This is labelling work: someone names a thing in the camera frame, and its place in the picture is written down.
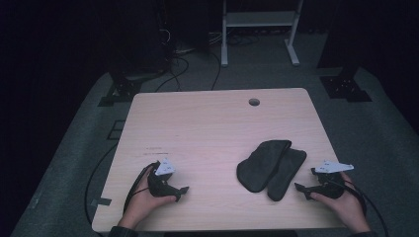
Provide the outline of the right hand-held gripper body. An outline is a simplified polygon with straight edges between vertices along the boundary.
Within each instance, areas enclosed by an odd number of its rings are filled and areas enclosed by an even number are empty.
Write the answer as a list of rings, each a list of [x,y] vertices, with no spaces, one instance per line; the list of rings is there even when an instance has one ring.
[[[352,164],[324,160],[321,165],[311,169],[320,184],[316,192],[328,198],[339,198],[345,191],[345,181],[341,173],[354,169]]]

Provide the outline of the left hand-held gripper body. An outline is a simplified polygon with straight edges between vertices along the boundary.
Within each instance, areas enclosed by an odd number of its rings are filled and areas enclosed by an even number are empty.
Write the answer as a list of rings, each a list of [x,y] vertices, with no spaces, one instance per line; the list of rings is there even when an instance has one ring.
[[[168,184],[168,180],[174,172],[175,168],[167,159],[152,163],[152,170],[147,177],[147,182],[149,191],[154,197],[167,197],[176,194],[176,189]]]

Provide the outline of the purple and black towel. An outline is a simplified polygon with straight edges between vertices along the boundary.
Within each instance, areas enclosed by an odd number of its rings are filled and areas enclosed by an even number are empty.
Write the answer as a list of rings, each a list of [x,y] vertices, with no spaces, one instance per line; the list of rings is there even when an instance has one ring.
[[[268,189],[268,198],[280,201],[305,159],[306,152],[292,149],[289,140],[264,141],[237,165],[236,177],[250,193]]]

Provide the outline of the person's left hand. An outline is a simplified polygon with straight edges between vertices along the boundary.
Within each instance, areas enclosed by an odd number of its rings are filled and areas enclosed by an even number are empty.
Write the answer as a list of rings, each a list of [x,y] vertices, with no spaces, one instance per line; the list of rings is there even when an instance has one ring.
[[[134,195],[131,197],[123,217],[118,222],[118,226],[135,230],[137,225],[154,209],[176,201],[176,198],[173,196],[154,197],[150,193],[147,178],[151,170],[152,168],[148,168],[141,180],[137,183]]]

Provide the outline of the person's right hand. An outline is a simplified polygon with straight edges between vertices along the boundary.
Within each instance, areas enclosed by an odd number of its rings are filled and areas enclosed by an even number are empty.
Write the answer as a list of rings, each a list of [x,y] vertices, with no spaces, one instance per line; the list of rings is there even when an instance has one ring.
[[[310,197],[329,207],[352,234],[371,231],[371,227],[364,215],[362,205],[359,200],[349,192],[344,192],[336,199],[318,193],[311,193]]]

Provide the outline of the grey floor tape strip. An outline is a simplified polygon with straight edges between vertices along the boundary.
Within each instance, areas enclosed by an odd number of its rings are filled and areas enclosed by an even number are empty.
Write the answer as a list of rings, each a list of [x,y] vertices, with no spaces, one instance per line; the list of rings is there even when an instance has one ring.
[[[97,207],[98,205],[109,206],[111,204],[111,202],[112,201],[109,198],[102,198],[102,197],[100,197],[98,199],[93,198],[90,201],[90,205],[91,206],[95,206],[95,207]]]

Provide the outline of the black floor tape rectangle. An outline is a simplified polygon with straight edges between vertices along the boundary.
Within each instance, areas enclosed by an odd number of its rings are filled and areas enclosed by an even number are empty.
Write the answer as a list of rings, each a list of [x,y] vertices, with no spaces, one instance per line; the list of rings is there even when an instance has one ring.
[[[119,140],[122,136],[126,121],[124,119],[116,119],[108,133],[108,140]]]

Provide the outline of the black stand base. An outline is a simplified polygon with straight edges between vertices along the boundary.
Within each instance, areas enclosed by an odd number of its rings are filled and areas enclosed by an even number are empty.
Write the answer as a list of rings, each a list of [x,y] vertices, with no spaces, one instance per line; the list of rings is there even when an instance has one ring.
[[[143,83],[161,77],[165,74],[165,70],[122,73],[114,69],[109,74],[112,84],[108,93],[101,98],[99,107],[111,107],[115,103],[130,103],[134,96],[140,92]]]
[[[345,99],[350,103],[370,102],[369,94],[355,81],[357,64],[346,65],[338,75],[321,76],[320,81],[330,99]]]

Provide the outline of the white metal table frame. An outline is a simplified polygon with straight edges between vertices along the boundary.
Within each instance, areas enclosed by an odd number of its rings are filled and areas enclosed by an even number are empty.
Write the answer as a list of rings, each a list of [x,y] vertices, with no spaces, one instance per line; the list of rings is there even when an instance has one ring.
[[[227,30],[232,28],[264,28],[264,27],[290,27],[291,32],[285,39],[285,46],[293,66],[299,66],[300,62],[293,47],[293,41],[299,18],[301,15],[303,0],[297,0],[297,5],[291,11],[277,12],[228,12],[227,1],[223,0],[220,65],[228,65]]]

